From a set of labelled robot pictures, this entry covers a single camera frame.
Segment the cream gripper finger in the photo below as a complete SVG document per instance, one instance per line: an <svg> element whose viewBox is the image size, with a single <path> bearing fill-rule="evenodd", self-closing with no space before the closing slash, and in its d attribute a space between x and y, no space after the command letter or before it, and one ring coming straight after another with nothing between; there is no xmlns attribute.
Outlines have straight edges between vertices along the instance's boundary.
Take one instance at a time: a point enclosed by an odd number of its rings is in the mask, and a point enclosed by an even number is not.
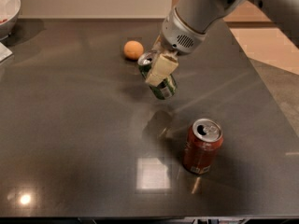
<svg viewBox="0 0 299 224"><path fill-rule="evenodd" d="M149 70L146 82L157 87L164 79L169 77L178 68L178 57L173 54L159 54L151 69Z"/></svg>
<svg viewBox="0 0 299 224"><path fill-rule="evenodd" d="M157 52L162 52L163 51L163 46L161 44L161 37L158 35L155 42L153 43L152 49L157 51Z"/></svg>

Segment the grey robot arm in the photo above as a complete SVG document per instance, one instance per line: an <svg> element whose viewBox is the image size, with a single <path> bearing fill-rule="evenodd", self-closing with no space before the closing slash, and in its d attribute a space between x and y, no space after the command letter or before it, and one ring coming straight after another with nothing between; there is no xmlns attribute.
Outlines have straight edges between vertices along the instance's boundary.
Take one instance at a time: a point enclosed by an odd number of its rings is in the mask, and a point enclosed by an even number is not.
<svg viewBox="0 0 299 224"><path fill-rule="evenodd" d="M158 86L178 67L178 56L192 53L218 20L248 1L299 45L299 0L178 0L164 19L146 82Z"/></svg>

